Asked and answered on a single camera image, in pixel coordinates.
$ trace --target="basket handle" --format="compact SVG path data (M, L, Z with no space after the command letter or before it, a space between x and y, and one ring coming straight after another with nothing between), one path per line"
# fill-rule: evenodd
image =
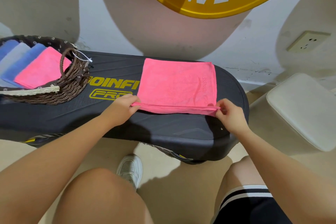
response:
M64 52L63 52L63 54L62 54L62 57L61 57L61 61L60 61L60 63L59 63L59 69L60 69L60 71L61 71L61 75L62 75L62 77L65 77L65 73L64 73L64 71L63 71L63 63L64 63L64 59L65 59L65 56L68 54L68 53L70 53L70 51L75 51L76 49L75 48L67 48ZM73 57L73 62L75 62L77 60L77 58L74 56Z

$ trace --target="folded pink towel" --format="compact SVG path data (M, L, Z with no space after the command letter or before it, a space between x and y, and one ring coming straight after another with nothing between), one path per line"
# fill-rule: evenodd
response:
M211 62L146 59L138 91L141 110L215 116L217 82Z
M48 47L15 77L14 82L22 85L26 89L35 89L48 82L57 80L61 77L61 57L61 53L52 47ZM63 71L65 71L70 64L71 61L65 58Z

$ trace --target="white sneaker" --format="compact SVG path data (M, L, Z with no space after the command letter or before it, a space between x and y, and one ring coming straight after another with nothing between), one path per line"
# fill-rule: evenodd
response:
M125 156L117 169L117 175L129 181L137 190L142 178L142 162L135 154Z

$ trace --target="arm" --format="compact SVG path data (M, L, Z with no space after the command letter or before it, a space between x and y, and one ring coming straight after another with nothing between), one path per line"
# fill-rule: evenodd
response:
M0 220L38 223L83 158L111 128L123 124L139 106L130 94L116 99L100 116L19 159L0 172Z
M216 117L252 159L274 199L293 223L336 223L336 188L254 134L243 110L228 99Z

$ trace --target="baseboard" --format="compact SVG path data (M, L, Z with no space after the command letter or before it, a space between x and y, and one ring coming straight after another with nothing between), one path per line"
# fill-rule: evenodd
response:
M248 80L237 80L243 89L247 91L258 91L258 92L268 92L273 89L276 85L274 83L262 83L262 82L252 82Z

